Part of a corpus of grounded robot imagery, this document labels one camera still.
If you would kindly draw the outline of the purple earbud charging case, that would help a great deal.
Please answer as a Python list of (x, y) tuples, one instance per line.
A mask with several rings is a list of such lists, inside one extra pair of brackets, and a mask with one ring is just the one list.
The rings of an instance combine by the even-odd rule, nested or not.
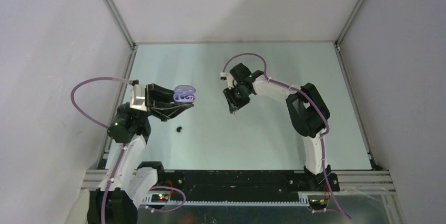
[(173, 99), (175, 103), (192, 104), (195, 102), (196, 88), (190, 85), (175, 87)]

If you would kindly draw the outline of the purple wireless earbud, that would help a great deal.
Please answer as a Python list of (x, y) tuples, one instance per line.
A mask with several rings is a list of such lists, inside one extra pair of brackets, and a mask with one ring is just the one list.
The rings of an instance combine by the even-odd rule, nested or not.
[(195, 95), (193, 95), (193, 94), (180, 95), (179, 101), (181, 103), (193, 103), (195, 101)]

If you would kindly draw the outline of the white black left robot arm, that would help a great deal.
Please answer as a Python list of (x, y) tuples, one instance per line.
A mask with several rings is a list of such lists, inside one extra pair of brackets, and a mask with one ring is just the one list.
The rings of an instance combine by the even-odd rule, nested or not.
[(89, 192), (88, 223), (136, 223), (138, 209), (150, 189), (166, 184), (161, 162), (144, 164), (151, 126), (149, 117), (162, 122), (192, 108), (196, 89), (179, 85), (166, 89), (156, 84), (131, 83), (130, 100), (120, 105), (107, 127), (107, 135), (118, 145), (109, 171), (95, 190)]

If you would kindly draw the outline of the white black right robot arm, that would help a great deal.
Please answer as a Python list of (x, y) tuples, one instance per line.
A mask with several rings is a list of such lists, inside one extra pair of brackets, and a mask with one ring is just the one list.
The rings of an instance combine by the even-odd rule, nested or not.
[(307, 83), (295, 88), (267, 77), (263, 71), (251, 72), (242, 63), (221, 72), (220, 78), (227, 83), (223, 94), (231, 114), (249, 104), (252, 95), (267, 96), (286, 105), (294, 130), (302, 136), (307, 187), (332, 192), (324, 140), (330, 130), (330, 112), (315, 85)]

